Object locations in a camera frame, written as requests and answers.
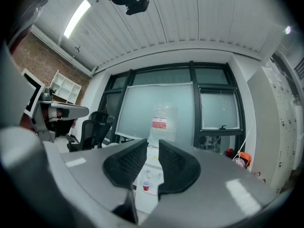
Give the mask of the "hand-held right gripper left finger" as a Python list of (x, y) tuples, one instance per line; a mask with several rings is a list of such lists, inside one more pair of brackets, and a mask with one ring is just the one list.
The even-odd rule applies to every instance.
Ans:
[(86, 193), (111, 213), (138, 224), (133, 183), (147, 159), (147, 140), (61, 154)]

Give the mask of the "grey metal locker cabinet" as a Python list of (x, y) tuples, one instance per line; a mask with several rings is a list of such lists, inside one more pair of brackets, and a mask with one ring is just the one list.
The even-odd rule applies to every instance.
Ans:
[(269, 59), (247, 82), (256, 118), (252, 171), (276, 193), (287, 184), (298, 143), (294, 96), (285, 75)]

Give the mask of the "black office chair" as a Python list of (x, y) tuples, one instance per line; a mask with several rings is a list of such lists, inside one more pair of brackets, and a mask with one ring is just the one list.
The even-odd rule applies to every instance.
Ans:
[(66, 135), (68, 140), (67, 148), (69, 152), (91, 150), (100, 145), (109, 132), (111, 125), (108, 123), (108, 114), (102, 112), (93, 112), (89, 119), (82, 123), (82, 134), (80, 142), (71, 135)]

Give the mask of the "black framed window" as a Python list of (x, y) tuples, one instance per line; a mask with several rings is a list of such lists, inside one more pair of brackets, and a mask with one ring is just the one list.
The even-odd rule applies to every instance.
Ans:
[(177, 63), (111, 75), (98, 111), (107, 113), (107, 141), (148, 139), (158, 104), (178, 108), (175, 141), (223, 153), (245, 139), (245, 114), (228, 64)]

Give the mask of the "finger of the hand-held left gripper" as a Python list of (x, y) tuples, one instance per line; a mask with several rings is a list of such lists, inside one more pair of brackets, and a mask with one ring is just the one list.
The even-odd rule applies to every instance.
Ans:
[(69, 121), (88, 116), (89, 109), (84, 106), (52, 102), (50, 105), (51, 121)]

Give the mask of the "ceiling light strip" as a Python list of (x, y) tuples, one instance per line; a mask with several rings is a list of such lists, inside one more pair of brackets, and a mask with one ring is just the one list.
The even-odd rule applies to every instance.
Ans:
[(87, 10), (91, 7), (91, 4), (88, 0), (83, 0), (82, 3), (79, 5), (79, 7), (74, 12), (73, 16), (71, 17), (68, 25), (66, 26), (66, 29), (64, 31), (64, 36), (66, 38), (69, 38), (72, 34), (74, 28), (80, 21), (80, 19), (83, 17), (83, 15), (87, 12)]

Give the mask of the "white cubby shelf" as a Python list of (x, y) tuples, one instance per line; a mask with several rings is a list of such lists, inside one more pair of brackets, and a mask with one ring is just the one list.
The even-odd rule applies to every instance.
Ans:
[(66, 103), (75, 105), (82, 87), (57, 71), (50, 88), (54, 91), (54, 95), (65, 100)]

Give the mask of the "orange pink bag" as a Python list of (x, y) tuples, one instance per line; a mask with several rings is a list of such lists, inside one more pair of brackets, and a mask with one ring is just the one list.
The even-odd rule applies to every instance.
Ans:
[(240, 167), (247, 169), (250, 166), (252, 157), (246, 152), (239, 152), (233, 158), (233, 161)]

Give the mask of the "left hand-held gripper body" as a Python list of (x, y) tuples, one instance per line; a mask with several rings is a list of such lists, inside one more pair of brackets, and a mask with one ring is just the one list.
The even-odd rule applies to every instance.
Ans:
[(53, 100), (53, 90), (46, 87), (26, 68), (21, 73), (29, 86), (34, 90), (24, 113), (27, 114), (34, 124), (35, 133), (42, 141), (53, 143), (57, 137), (55, 122), (50, 120), (50, 105)]

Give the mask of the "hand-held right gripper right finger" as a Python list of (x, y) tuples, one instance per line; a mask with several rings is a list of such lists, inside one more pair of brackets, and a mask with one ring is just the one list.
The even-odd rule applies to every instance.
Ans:
[(147, 228), (278, 228), (290, 196), (277, 194), (231, 159), (161, 140), (164, 183)]

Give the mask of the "white water dispenser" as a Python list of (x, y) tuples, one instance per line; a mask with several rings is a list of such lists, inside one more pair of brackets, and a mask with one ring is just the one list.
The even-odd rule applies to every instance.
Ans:
[[(147, 158), (134, 184), (136, 185), (135, 206), (136, 209), (150, 214), (158, 204), (158, 187), (164, 183), (163, 170), (159, 162), (159, 149), (147, 147)], [(143, 190), (142, 182), (150, 181), (148, 191)]]

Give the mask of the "person's left forearm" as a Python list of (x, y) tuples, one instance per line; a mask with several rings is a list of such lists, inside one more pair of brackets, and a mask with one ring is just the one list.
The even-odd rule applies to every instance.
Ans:
[(28, 129), (32, 132), (36, 131), (35, 128), (34, 128), (34, 124), (32, 122), (32, 119), (25, 113), (22, 115), (22, 118), (21, 118), (21, 121), (20, 121), (19, 125), (20, 125), (20, 127)]

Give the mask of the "clear plastic bag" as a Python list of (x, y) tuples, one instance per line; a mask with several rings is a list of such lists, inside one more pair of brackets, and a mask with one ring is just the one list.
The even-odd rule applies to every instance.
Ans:
[(159, 148), (159, 140), (176, 139), (178, 108), (171, 104), (158, 104), (153, 111), (148, 145)]

